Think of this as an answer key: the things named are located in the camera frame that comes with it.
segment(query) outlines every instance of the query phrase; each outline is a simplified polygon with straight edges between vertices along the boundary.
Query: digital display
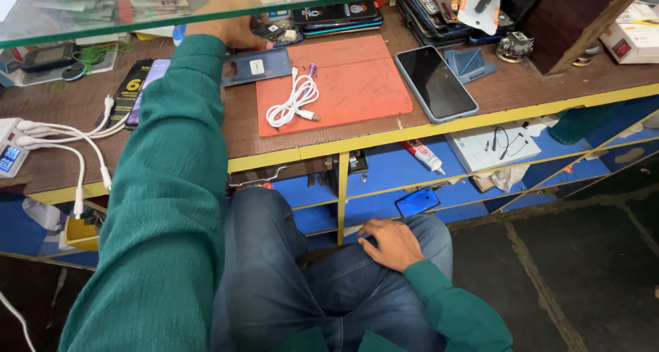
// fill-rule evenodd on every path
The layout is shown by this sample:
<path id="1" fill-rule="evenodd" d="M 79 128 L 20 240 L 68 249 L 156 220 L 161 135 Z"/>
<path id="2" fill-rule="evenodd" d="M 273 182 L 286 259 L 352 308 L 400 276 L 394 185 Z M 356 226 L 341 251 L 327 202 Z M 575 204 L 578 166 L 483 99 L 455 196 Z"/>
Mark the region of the digital display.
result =
<path id="1" fill-rule="evenodd" d="M 0 171 L 8 172 L 20 153 L 21 150 L 16 147 L 6 146 L 2 154 L 0 154 Z"/>
<path id="2" fill-rule="evenodd" d="M 476 104 L 435 48 L 424 47 L 397 57 L 435 118 L 476 110 Z"/>
<path id="3" fill-rule="evenodd" d="M 65 46 L 58 46 L 53 49 L 43 50 L 37 53 L 37 57 L 34 59 L 34 64 L 42 64 L 44 62 L 61 60 L 66 49 L 67 47 Z"/>

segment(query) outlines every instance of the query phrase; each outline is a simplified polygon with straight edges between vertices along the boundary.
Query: wooden counter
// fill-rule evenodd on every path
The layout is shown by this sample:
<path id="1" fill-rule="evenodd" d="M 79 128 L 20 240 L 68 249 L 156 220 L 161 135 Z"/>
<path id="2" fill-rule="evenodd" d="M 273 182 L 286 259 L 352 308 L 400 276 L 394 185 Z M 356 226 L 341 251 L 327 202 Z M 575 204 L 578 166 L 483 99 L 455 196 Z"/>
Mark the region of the wooden counter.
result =
<path id="1" fill-rule="evenodd" d="M 382 8 L 382 14 L 385 23 L 379 31 L 314 38 L 303 44 L 381 34 L 385 41 L 389 40 L 386 44 L 392 56 L 418 46 L 408 29 L 402 25 L 402 19 L 395 8 L 385 6 Z M 103 97 L 114 94 L 135 61 L 142 58 L 169 58 L 173 50 L 174 45 L 170 39 L 137 42 L 133 52 L 117 57 L 114 70 L 72 82 L 69 88 L 61 93 L 52 93 L 50 83 L 2 88 L 0 117 L 20 117 L 67 124 L 79 129 L 92 129 L 94 121 L 103 110 Z M 222 99 L 226 107 L 223 131 L 229 158 L 241 161 L 240 164 L 233 165 L 230 162 L 229 170 L 277 164 L 301 157 L 307 158 L 311 154 L 328 155 L 346 151 L 350 147 L 386 144 L 411 137 L 515 120 L 533 114 L 553 113 L 574 106 L 592 106 L 659 93 L 659 65 L 617 65 L 608 53 L 604 53 L 587 67 L 572 67 L 560 76 L 543 78 L 529 64 L 507 64 L 500 61 L 493 53 L 493 46 L 483 46 L 482 50 L 485 60 L 494 62 L 499 70 L 466 85 L 481 109 L 476 116 L 444 126 L 428 125 L 428 118 L 408 88 L 415 109 L 411 114 L 262 139 L 258 136 L 256 121 L 255 85 L 252 83 L 223 90 Z M 534 112 L 514 112 L 541 104 L 546 106 L 536 106 Z M 111 172 L 128 136 L 128 132 L 122 131 L 97 142 Z M 352 141 L 337 143 L 347 139 Z M 101 181 L 101 176 L 94 151 L 84 141 L 77 141 L 73 146 L 85 157 L 86 187 L 96 185 L 93 190 L 86 191 L 86 196 L 101 194 L 96 183 Z M 311 154 L 301 153 L 302 149 L 309 150 Z M 0 187 L 26 184 L 23 189 L 26 195 L 71 188 L 77 183 L 78 171 L 78 159 L 73 153 L 60 149 L 40 149 L 30 153 L 16 178 L 0 180 Z"/>

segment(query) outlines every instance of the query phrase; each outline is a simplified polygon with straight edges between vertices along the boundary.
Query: green sleeve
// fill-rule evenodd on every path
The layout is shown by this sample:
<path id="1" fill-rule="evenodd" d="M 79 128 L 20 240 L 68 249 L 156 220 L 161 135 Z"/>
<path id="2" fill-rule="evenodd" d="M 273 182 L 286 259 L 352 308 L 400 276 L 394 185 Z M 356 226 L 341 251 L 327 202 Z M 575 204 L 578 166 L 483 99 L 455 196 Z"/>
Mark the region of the green sleeve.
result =
<path id="1" fill-rule="evenodd" d="M 487 303 L 454 288 L 431 261 L 410 265 L 403 275 L 426 307 L 428 322 L 444 336 L 448 352 L 510 351 L 513 338 Z"/>
<path id="2" fill-rule="evenodd" d="M 216 37 L 188 36 L 145 89 L 140 125 L 114 174 L 98 267 L 60 351 L 209 349 L 224 259 L 225 51 Z"/>

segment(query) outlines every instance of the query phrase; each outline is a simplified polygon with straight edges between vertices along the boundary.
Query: power strip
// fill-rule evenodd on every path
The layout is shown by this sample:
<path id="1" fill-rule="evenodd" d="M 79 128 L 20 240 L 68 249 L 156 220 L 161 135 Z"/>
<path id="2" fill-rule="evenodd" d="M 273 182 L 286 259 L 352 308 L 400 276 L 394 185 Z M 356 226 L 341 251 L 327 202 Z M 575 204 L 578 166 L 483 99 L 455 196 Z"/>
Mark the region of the power strip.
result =
<path id="1" fill-rule="evenodd" d="M 16 140 L 25 136 L 16 129 L 20 121 L 20 118 L 0 119 L 0 179 L 15 177 L 30 152 L 16 145 Z"/>

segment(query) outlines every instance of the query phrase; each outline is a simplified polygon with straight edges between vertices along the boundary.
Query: hand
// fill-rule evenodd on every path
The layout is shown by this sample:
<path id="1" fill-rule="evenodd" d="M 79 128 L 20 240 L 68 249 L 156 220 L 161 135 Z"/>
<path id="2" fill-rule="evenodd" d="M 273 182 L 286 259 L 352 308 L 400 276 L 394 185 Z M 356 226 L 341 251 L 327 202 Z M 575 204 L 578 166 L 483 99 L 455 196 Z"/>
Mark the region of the hand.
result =
<path id="1" fill-rule="evenodd" d="M 357 232 L 359 244 L 374 261 L 398 272 L 405 271 L 410 264 L 425 260 L 418 240 L 408 226 L 391 219 L 371 219 Z M 367 239 L 369 234 L 378 241 L 374 247 Z"/>
<path id="2" fill-rule="evenodd" d="M 263 5 L 260 0 L 212 0 L 200 8 L 195 15 L 215 13 L 220 11 L 242 10 L 245 8 L 259 7 Z M 272 42 L 252 34 L 250 22 L 252 16 L 241 16 L 239 18 L 219 19 L 188 24 L 185 35 L 208 34 L 217 36 L 230 48 L 272 48 Z M 259 15 L 263 23 L 269 23 L 267 13 Z"/>

